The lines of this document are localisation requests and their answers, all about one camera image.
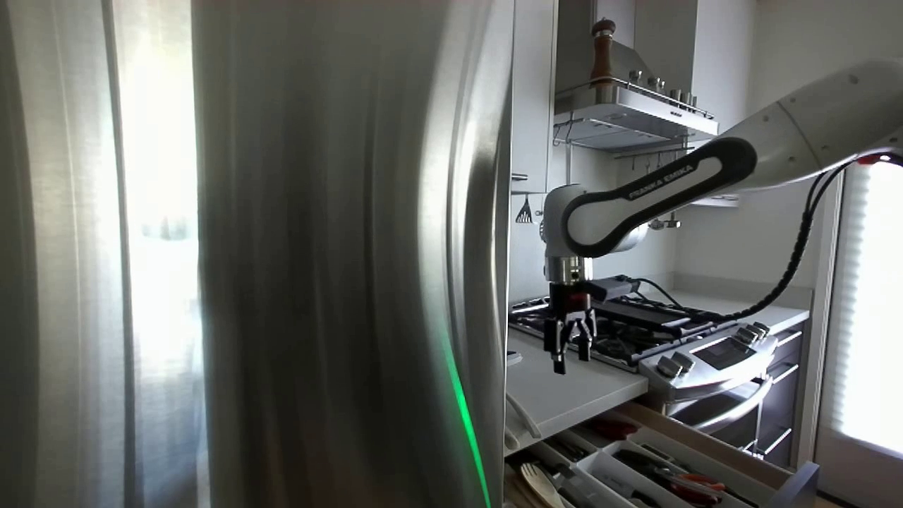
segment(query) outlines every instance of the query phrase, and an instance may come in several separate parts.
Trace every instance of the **wall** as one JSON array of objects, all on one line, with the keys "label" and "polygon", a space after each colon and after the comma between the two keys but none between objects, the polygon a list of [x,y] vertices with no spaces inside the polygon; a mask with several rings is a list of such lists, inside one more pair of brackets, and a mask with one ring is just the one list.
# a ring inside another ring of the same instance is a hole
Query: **wall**
[{"label": "wall", "polygon": [[616,39],[625,46],[633,46],[634,30],[634,0],[596,0],[594,19],[613,19],[616,23]]},{"label": "wall", "polygon": [[723,129],[749,115],[757,6],[757,0],[697,0],[692,89]]},{"label": "wall", "polygon": [[[903,57],[901,0],[759,0],[752,70],[752,111],[797,89],[799,84],[869,57]],[[680,276],[716,276],[739,281],[773,281],[797,238],[807,185],[746,194],[739,208],[682,212],[675,271]],[[815,246],[792,278],[815,286]]]},{"label": "wall", "polygon": [[673,87],[692,89],[697,0],[634,0],[634,50]]}]

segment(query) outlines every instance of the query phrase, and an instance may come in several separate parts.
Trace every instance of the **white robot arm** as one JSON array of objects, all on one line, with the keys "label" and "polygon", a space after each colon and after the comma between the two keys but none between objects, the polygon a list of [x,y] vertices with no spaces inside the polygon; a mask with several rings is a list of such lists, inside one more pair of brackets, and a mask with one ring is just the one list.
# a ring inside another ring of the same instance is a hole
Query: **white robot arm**
[{"label": "white robot arm", "polygon": [[[551,312],[588,309],[588,263],[633,249],[647,221],[713,191],[780,185],[850,160],[903,167],[903,60],[818,78],[739,122],[701,150],[610,191],[558,185],[544,199]],[[548,332],[561,357],[561,339]]]}]

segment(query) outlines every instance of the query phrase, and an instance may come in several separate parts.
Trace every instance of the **stainless steel refrigerator door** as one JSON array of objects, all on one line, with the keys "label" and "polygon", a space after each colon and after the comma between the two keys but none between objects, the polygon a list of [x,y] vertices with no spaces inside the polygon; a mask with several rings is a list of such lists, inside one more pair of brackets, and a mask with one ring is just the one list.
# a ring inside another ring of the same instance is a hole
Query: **stainless steel refrigerator door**
[{"label": "stainless steel refrigerator door", "polygon": [[215,504],[500,504],[512,30],[194,3]]},{"label": "stainless steel refrigerator door", "polygon": [[204,501],[190,19],[0,0],[4,504]]}]

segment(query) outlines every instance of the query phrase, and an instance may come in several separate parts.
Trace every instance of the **green light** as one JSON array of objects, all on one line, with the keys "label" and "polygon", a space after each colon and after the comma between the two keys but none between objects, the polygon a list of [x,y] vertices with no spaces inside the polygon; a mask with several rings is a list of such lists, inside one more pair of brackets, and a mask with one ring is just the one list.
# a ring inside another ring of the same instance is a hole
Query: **green light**
[{"label": "green light", "polygon": [[475,468],[476,468],[476,477],[481,477],[483,504],[491,508],[483,455],[481,455],[481,438],[476,438],[476,428],[475,428],[469,396],[462,393],[462,383],[459,383],[459,373],[457,373],[451,342],[447,342],[447,370],[448,370],[448,380],[451,380],[451,389],[454,389],[457,418],[459,418],[462,434],[469,438],[472,459],[475,459]]}]

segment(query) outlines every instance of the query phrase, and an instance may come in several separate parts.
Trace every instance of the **refrigerator door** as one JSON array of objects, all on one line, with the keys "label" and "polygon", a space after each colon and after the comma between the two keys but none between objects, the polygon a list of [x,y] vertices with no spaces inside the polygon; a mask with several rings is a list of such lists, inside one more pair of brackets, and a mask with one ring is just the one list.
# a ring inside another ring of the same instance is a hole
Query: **refrigerator door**
[{"label": "refrigerator door", "polygon": [[194,3],[215,504],[500,504],[512,16]]}]

